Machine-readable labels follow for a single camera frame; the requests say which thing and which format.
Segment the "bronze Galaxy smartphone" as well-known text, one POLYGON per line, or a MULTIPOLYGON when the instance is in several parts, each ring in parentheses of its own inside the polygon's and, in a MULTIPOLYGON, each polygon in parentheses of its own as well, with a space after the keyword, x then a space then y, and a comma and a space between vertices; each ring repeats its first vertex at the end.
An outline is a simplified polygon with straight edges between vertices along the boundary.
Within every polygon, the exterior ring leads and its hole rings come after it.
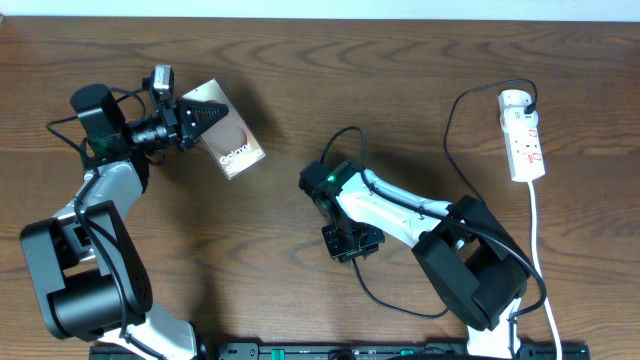
POLYGON ((194 88, 184 98, 227 106, 228 114, 205 131, 201 140, 228 180, 266 158, 264 148, 216 79, 194 88))

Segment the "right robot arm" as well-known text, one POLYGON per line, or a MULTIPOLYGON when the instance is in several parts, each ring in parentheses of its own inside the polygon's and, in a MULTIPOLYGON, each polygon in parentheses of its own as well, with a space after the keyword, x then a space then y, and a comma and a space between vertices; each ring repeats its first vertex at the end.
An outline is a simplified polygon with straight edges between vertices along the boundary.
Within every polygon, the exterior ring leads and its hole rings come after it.
POLYGON ((334 169, 312 162, 301 171, 299 187, 329 222, 322 234, 332 259, 356 263, 393 236, 410 248, 446 308, 467 325, 470 354, 518 355, 520 301, 535 271, 480 200, 423 198, 350 161, 334 169))

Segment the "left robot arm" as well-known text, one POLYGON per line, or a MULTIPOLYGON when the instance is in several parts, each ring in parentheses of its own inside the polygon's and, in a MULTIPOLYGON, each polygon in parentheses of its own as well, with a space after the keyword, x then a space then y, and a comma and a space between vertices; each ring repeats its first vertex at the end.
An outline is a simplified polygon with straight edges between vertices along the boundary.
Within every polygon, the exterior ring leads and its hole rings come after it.
POLYGON ((86 137, 72 147, 83 184, 52 217, 20 234, 46 328, 58 339, 114 346, 117 358, 216 359, 219 352, 194 325, 155 304, 149 275, 125 227, 146 191, 150 155, 192 148, 222 120, 227 105, 175 99, 144 85, 155 114, 129 122, 119 107, 129 92, 92 84, 70 99, 86 137))

